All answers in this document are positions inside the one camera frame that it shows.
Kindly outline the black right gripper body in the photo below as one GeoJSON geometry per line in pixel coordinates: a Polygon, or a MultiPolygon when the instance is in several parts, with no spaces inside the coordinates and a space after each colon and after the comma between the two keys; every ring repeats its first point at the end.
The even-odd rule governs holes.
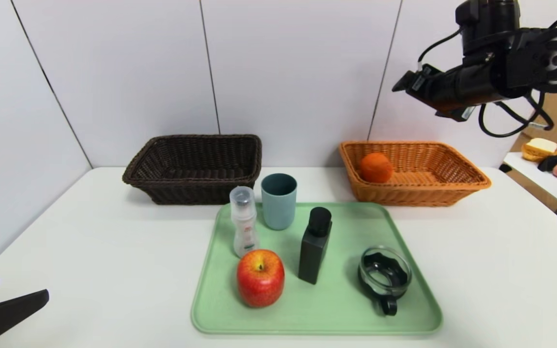
{"type": "Polygon", "coordinates": [[[491,64],[440,72],[429,64],[415,73],[406,92],[439,113],[453,113],[499,101],[497,73],[491,64]]]}

